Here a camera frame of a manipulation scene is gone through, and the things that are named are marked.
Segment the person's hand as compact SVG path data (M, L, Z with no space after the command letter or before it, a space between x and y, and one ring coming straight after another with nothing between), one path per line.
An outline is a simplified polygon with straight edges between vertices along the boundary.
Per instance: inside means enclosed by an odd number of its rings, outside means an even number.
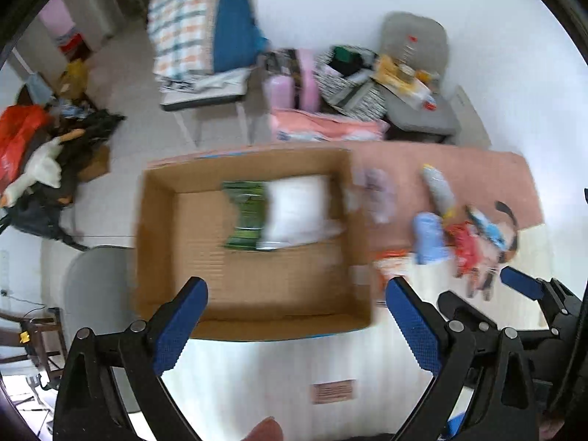
M266 417L260 421L244 438L243 441L283 441L284 435L280 424L274 417Z

